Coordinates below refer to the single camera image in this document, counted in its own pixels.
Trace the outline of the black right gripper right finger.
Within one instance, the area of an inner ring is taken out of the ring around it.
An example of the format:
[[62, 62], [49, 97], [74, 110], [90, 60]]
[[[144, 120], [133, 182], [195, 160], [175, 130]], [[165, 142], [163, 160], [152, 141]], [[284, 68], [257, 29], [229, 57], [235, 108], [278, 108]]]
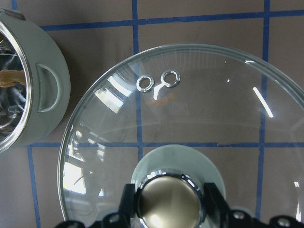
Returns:
[[207, 216], [217, 228], [229, 227], [230, 207], [213, 182], [204, 183]]

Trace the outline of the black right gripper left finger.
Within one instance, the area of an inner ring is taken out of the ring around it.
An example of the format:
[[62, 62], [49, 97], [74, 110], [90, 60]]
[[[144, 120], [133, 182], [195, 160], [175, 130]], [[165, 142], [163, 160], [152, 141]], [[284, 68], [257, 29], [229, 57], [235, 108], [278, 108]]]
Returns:
[[135, 184], [126, 184], [123, 189], [119, 208], [114, 215], [115, 228], [134, 228], [137, 218], [135, 212]]

